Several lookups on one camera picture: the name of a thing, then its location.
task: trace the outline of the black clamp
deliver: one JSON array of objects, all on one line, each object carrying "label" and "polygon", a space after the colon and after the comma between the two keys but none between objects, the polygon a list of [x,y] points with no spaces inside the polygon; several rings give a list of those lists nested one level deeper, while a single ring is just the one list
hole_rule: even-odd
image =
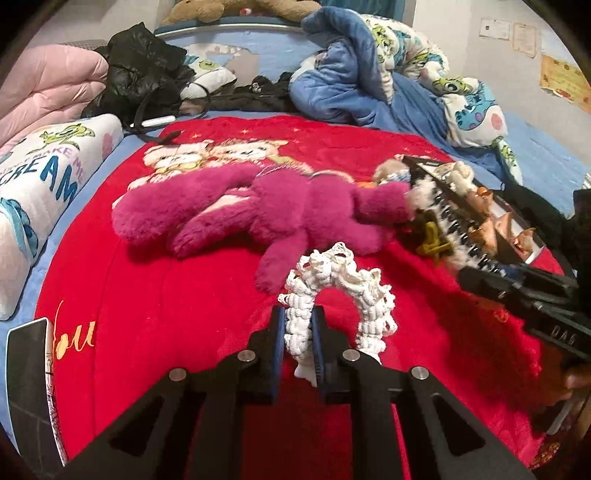
[{"label": "black clamp", "polygon": [[[241,412],[272,404],[285,310],[216,368],[169,372],[57,475],[57,480],[239,478]],[[533,474],[424,367],[401,372],[351,349],[314,307],[314,364],[328,404],[350,404],[354,480],[402,480],[392,405],[413,480],[533,480]]]},{"label": "black clamp", "polygon": [[[524,320],[524,331],[564,354],[563,371],[591,362],[591,318],[581,309],[581,291],[576,280],[524,264],[506,265],[500,273],[463,268],[458,273],[461,288],[497,301]],[[554,435],[564,419],[587,392],[560,401],[533,419],[534,427]]]}]

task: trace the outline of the green cartoon character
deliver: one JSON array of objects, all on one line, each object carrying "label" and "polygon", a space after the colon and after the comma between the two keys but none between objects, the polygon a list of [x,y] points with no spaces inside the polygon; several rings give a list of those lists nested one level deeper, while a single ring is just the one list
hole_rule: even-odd
[{"label": "green cartoon character", "polygon": [[198,65],[199,65],[199,68],[202,70],[215,70],[218,68],[217,63],[215,63],[211,60],[200,60]]},{"label": "green cartoon character", "polygon": [[454,79],[437,79],[433,82],[433,89],[438,95],[445,95],[446,93],[471,95],[474,93],[472,85],[464,82],[461,77]]},{"label": "green cartoon character", "polygon": [[517,168],[517,157],[511,150],[511,147],[505,142],[503,136],[498,136],[492,141],[492,146],[496,148],[501,158],[513,168]]},{"label": "green cartoon character", "polygon": [[368,21],[366,23],[371,29],[371,33],[378,47],[381,47],[385,53],[388,53],[392,48],[392,39],[388,36],[388,31],[382,25],[374,25],[372,27]]},{"label": "green cartoon character", "polygon": [[422,68],[430,61],[436,61],[439,65],[441,65],[441,68],[443,68],[443,58],[441,55],[430,52],[428,48],[425,48],[424,50],[421,50],[419,53],[417,53],[417,55],[411,59],[410,63]]},{"label": "green cartoon character", "polygon": [[80,146],[75,142],[71,142],[70,139],[73,137],[94,136],[95,133],[90,128],[83,127],[82,124],[68,125],[61,132],[58,132],[56,134],[45,131],[40,135],[40,137],[43,139],[43,143],[45,144],[41,148],[31,150],[27,155],[43,150],[43,148],[45,148],[46,146],[54,143],[57,143],[58,145],[71,145],[75,149],[80,150]]}]

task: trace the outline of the stuffed bear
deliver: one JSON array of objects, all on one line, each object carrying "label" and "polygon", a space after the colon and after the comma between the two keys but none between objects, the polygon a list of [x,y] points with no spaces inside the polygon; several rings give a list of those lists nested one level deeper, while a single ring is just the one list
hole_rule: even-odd
[{"label": "stuffed bear", "polygon": [[389,227],[408,220],[406,191],[402,182],[360,187],[334,174],[230,164],[128,191],[113,210],[113,229],[131,245],[165,236],[177,258],[246,231],[268,246],[255,286],[276,293],[309,250],[344,242],[359,255],[380,251],[391,238]]},{"label": "stuffed bear", "polygon": [[173,7],[162,25],[195,19],[210,23],[223,15],[238,15],[244,9],[265,9],[278,17],[300,22],[319,8],[320,4],[312,0],[182,0]]}]

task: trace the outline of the cartoon print blanket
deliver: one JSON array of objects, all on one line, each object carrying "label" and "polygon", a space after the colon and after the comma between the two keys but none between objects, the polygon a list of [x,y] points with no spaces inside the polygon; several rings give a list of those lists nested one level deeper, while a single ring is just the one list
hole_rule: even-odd
[{"label": "cartoon print blanket", "polygon": [[294,75],[290,96],[312,118],[421,135],[501,180],[522,183],[504,140],[501,108],[483,82],[450,78],[449,62],[428,38],[389,18],[322,7],[302,28],[327,48]]},{"label": "cartoon print blanket", "polygon": [[[255,289],[263,250],[247,237],[226,239],[182,261],[171,258],[164,245],[141,250],[123,244],[111,227],[111,206],[130,183],[153,179],[158,168],[173,165],[273,165],[278,159],[367,182],[377,165],[396,154],[450,160],[415,135],[292,116],[179,122],[163,135],[179,129],[182,147],[146,145],[100,186],[63,237],[37,303],[36,317],[48,317],[55,328],[56,407],[70,458],[170,369],[211,368],[244,348],[277,303],[277,296]],[[541,443],[528,418],[536,403],[539,343],[521,331],[521,322],[480,307],[444,269],[416,255],[402,233],[379,254],[356,262],[358,268],[380,268],[382,282],[396,295],[398,331],[386,340],[383,363],[402,370],[427,367],[529,463]],[[557,268],[548,252],[536,266]],[[326,289],[317,303],[333,328],[355,338],[359,318],[350,299]],[[293,377],[294,367],[285,360],[276,406],[246,409],[250,441],[244,444],[242,478],[275,480],[286,455],[306,459],[290,463],[290,478],[351,478],[348,408],[323,405],[308,382]]]}]

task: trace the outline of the brown plush toy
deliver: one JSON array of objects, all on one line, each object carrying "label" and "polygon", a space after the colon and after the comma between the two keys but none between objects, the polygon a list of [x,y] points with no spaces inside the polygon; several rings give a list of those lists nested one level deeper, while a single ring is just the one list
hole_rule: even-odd
[{"label": "brown plush toy", "polygon": [[162,25],[172,25],[184,20],[204,23],[219,20],[223,15],[238,15],[242,9],[265,9],[278,17],[300,22],[320,8],[312,0],[183,0],[177,3]]}]

